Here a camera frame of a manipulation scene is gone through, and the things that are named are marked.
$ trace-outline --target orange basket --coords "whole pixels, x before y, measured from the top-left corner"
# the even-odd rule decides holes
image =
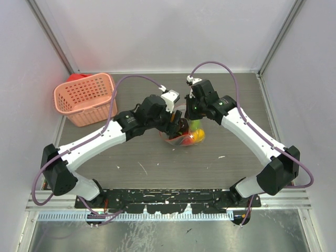
[[[107,73],[65,82],[54,90],[56,110],[78,127],[106,120],[113,90],[114,81]],[[114,101],[112,117],[116,114]]]

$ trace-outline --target wire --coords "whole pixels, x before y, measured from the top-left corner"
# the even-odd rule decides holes
[[[100,133],[98,133],[97,135],[91,137],[90,139],[88,140],[85,140],[83,141],[82,143],[79,143],[77,145],[75,145],[74,147],[70,148],[69,150],[65,151],[65,152],[62,152],[60,154],[58,154],[57,156],[53,157],[52,159],[50,159],[45,165],[42,166],[42,168],[38,171],[37,175],[35,176],[34,178],[34,181],[33,181],[33,185],[31,186],[31,197],[32,197],[32,200],[33,202],[38,205],[38,206],[43,206],[45,204],[47,204],[51,198],[54,196],[53,193],[50,194],[50,196],[43,202],[39,202],[37,201],[37,198],[36,198],[36,194],[35,194],[35,189],[36,189],[36,185],[37,185],[37,181],[38,179],[40,178],[40,176],[42,175],[43,171],[45,171],[45,169],[47,167],[49,167],[54,161],[56,161],[57,159],[61,158],[62,156],[66,155],[66,154],[69,154],[70,152],[74,151],[75,149],[79,148],[79,147],[82,147],[83,145],[93,141],[94,139],[97,139],[98,137],[100,137],[106,130],[107,130],[107,127],[109,126],[109,123],[111,121],[111,116],[112,116],[112,109],[113,109],[113,102],[114,102],[114,99],[116,98],[116,95],[117,95],[117,89],[119,87],[119,85],[127,78],[130,78],[130,77],[140,77],[140,78],[143,78],[143,79],[146,79],[146,80],[149,80],[151,82],[153,82],[155,85],[157,85],[159,88],[161,88],[162,86],[156,82],[154,79],[150,78],[150,77],[147,77],[147,76],[143,76],[143,75],[127,75],[127,76],[124,76],[122,77],[118,82],[117,84],[115,85],[114,87],[114,90],[113,90],[113,93],[112,93],[112,98],[111,98],[111,102],[110,102],[110,111],[109,111],[109,116],[107,117],[107,120],[106,120],[106,124],[104,126],[104,128],[102,129],[102,131]]]
[[[190,77],[193,76],[193,74],[195,73],[195,71],[205,65],[205,64],[216,64],[216,65],[220,65],[222,67],[224,67],[229,73],[230,75],[232,76],[233,78],[233,81],[235,83],[235,86],[236,86],[236,102],[237,102],[237,109],[238,109],[238,112],[241,116],[241,118],[243,119],[243,121],[261,138],[263,139],[269,146],[271,146],[271,148],[275,149],[276,151],[280,152],[281,154],[283,154],[284,156],[288,157],[289,159],[291,159],[293,162],[295,162],[296,164],[298,164],[299,166],[301,166],[305,172],[307,172],[307,174],[309,175],[309,178],[310,178],[310,182],[306,185],[289,185],[289,186],[286,186],[286,188],[307,188],[309,186],[311,186],[313,183],[314,183],[314,176],[313,174],[310,172],[310,170],[303,164],[301,163],[299,160],[297,160],[296,158],[294,158],[293,156],[289,155],[288,153],[286,153],[285,151],[281,150],[280,148],[274,146],[274,144],[272,142],[270,142],[268,139],[266,139],[256,128],[253,127],[253,125],[251,125],[249,122],[247,122],[247,119],[245,118],[243,112],[242,112],[242,109],[240,107],[240,93],[239,93],[239,85],[238,85],[238,81],[235,77],[235,75],[233,74],[233,72],[227,67],[225,66],[224,64],[220,63],[220,62],[217,62],[217,61],[206,61],[206,62],[203,62],[201,64],[199,64],[198,66],[196,66],[194,68],[194,70],[191,72],[190,74]]]
[[[243,224],[245,223],[246,219],[247,219],[247,216],[250,214],[251,212],[251,207],[252,207],[252,202],[253,202],[253,198],[254,198],[254,195],[251,196],[251,199],[250,199],[250,204],[248,204],[248,208],[247,208],[247,212],[245,214],[245,217],[243,219],[243,221],[241,222],[240,226],[243,227]]]

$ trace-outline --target gray wooden table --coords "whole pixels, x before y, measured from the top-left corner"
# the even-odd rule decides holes
[[[190,88],[186,74],[148,75],[168,89],[184,96]],[[209,79],[219,96],[235,98],[229,74],[199,74]],[[115,81],[122,75],[114,75]],[[241,93],[241,106],[254,122],[271,134],[264,101],[255,74],[236,75]],[[150,94],[160,94],[157,87],[140,78],[127,79],[118,89],[118,111],[130,110]],[[78,169],[78,173],[96,179],[103,188],[228,188],[244,176],[261,171],[262,167],[248,147],[215,121],[202,120],[205,140],[199,145],[176,148],[160,139],[156,129],[143,136],[112,147]],[[60,145],[73,142],[102,127],[104,122],[83,128],[66,121]]]

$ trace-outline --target white wall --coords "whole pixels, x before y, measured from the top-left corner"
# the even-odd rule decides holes
[[[264,76],[282,140],[314,174],[307,191],[326,251],[336,251],[335,12],[333,0],[307,0]]]
[[[294,0],[37,3],[75,70],[190,71],[218,60],[249,71],[260,69]]]
[[[68,75],[25,1],[2,2],[0,33],[0,250],[13,251],[43,147],[60,119],[52,92]]]

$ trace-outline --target scratch on table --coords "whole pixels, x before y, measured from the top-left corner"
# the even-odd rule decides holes
[[[147,171],[146,171],[145,168],[142,166],[142,164],[140,164],[139,162],[138,162],[138,164],[143,168],[143,170],[144,170],[145,173],[146,173],[146,176],[148,176]]]

